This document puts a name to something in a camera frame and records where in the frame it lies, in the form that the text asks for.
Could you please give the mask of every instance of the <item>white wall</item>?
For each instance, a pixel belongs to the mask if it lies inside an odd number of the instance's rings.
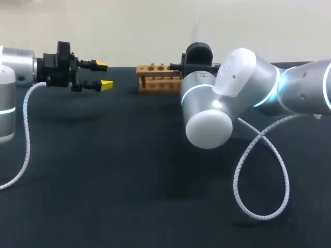
[[[0,0],[0,44],[110,66],[177,63],[197,37],[221,62],[246,47],[269,61],[331,58],[330,0]]]

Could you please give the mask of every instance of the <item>black cloth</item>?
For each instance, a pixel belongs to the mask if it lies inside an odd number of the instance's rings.
[[[237,206],[232,179],[255,135],[235,123],[213,150],[185,136],[178,96],[141,96],[135,68],[80,77],[114,80],[104,94],[40,88],[28,119],[31,159],[24,176],[0,192],[1,247],[327,247],[331,223],[331,119],[300,118],[269,139],[287,166],[290,202],[269,222]],[[25,156],[17,89],[16,134],[0,146],[0,183]],[[259,130],[275,121],[249,109]],[[257,214],[281,204],[284,182],[276,157],[258,144],[239,179],[243,202]]]

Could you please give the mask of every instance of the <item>silver metal cylinder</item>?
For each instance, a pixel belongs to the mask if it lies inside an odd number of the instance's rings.
[[[329,59],[288,70],[278,86],[280,104],[295,113],[331,114],[330,66]]]
[[[230,117],[217,100],[219,96],[212,89],[215,79],[209,72],[196,71],[182,81],[186,135],[192,144],[204,149],[222,145],[233,129]]]
[[[14,70],[0,65],[0,144],[15,132],[15,80]]]
[[[37,59],[33,51],[3,47],[0,60],[0,64],[15,71],[17,86],[30,87],[36,81]]]

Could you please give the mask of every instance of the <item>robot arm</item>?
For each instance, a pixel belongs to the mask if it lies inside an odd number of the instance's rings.
[[[68,42],[59,41],[57,53],[44,53],[43,58],[35,58],[35,53],[31,50],[0,46],[0,65],[14,70],[17,86],[30,87],[36,82],[46,82],[47,86],[68,87],[71,83],[72,91],[81,91],[82,88],[103,91],[113,85],[112,81],[104,80],[78,81],[78,68],[107,71],[108,66],[96,60],[79,61],[71,52]]]
[[[82,88],[104,91],[112,88],[112,81],[79,81],[78,68],[107,71],[108,66],[95,60],[79,61],[70,51],[68,42],[58,42],[56,54],[35,58],[34,52],[0,46],[0,144],[11,140],[15,128],[15,91],[17,86],[30,87],[46,82],[47,86]]]
[[[284,70],[248,49],[234,50],[216,77],[195,71],[183,79],[187,137],[200,148],[218,147],[230,138],[232,123],[252,106],[270,116],[329,115],[330,68],[331,59]]]

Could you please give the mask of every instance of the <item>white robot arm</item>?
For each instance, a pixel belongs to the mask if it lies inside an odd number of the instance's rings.
[[[249,107],[270,116],[331,114],[331,59],[287,70],[248,49],[234,50],[217,76],[188,74],[182,82],[186,134],[200,148],[215,148],[231,136],[232,123]]]

